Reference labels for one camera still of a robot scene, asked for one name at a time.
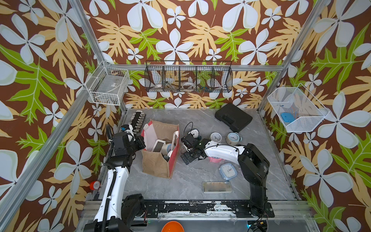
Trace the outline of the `white digital clock green screen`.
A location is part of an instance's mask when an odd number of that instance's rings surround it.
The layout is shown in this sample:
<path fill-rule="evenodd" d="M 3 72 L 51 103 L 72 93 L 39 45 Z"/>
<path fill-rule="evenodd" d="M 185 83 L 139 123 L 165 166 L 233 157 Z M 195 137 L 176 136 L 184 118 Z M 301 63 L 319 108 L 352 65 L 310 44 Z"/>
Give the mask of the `white digital clock green screen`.
<path fill-rule="evenodd" d="M 161 152 L 161 148 L 162 148 L 162 146 L 163 146 L 164 144 L 166 144 L 165 141 L 160 140 L 160 139 L 157 139 L 157 140 L 155 141 L 155 144 L 154 144 L 154 146 L 152 147 L 151 151 L 152 151 L 152 152 Z"/>

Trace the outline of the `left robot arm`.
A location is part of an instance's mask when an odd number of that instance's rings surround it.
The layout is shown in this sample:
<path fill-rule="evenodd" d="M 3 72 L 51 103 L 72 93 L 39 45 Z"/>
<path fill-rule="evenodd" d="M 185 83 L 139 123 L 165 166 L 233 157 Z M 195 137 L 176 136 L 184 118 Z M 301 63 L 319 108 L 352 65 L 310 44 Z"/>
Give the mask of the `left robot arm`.
<path fill-rule="evenodd" d="M 92 223 L 84 227 L 85 232 L 129 232 L 135 216 L 143 211 L 141 194 L 123 199 L 123 192 L 130 168 L 137 151 L 145 148 L 144 138 L 134 134 L 133 126 L 123 125 L 123 131 L 111 134 L 111 155 L 103 164 L 108 168 L 103 199 Z"/>

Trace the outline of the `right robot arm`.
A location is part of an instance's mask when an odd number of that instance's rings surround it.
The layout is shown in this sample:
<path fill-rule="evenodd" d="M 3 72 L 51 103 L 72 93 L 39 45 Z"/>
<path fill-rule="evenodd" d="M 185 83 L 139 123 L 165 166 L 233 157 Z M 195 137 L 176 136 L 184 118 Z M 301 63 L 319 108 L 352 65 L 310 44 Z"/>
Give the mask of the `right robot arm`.
<path fill-rule="evenodd" d="M 196 139 L 188 134 L 181 138 L 186 152 L 181 156 L 185 164 L 194 160 L 213 157 L 239 165 L 241 172 L 250 185 L 249 208 L 253 216 L 263 216 L 268 198 L 266 179 L 269 173 L 269 161 L 253 144 L 232 146 L 216 143 L 210 139 Z"/>

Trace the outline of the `red burlap canvas bag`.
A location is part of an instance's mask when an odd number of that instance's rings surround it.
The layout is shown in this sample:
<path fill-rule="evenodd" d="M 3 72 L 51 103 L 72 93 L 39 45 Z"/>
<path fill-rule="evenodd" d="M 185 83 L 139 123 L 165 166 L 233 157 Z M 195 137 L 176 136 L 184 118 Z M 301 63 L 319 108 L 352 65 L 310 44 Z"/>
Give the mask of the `red burlap canvas bag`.
<path fill-rule="evenodd" d="M 144 126 L 143 171 L 146 174 L 172 178 L 180 151 L 180 130 L 178 125 L 151 120 Z"/>

